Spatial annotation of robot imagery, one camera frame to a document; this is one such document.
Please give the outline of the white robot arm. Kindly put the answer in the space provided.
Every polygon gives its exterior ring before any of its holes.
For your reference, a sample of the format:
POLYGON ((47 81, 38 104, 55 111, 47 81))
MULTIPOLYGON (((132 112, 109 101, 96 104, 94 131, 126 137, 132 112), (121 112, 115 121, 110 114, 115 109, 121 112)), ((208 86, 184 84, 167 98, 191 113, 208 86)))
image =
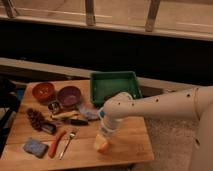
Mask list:
POLYGON ((143 116, 159 118, 195 118, 199 128, 195 136, 189 171, 213 171, 213 86, 134 99, 121 92, 109 98, 100 109, 101 133, 111 136, 123 118, 143 116))

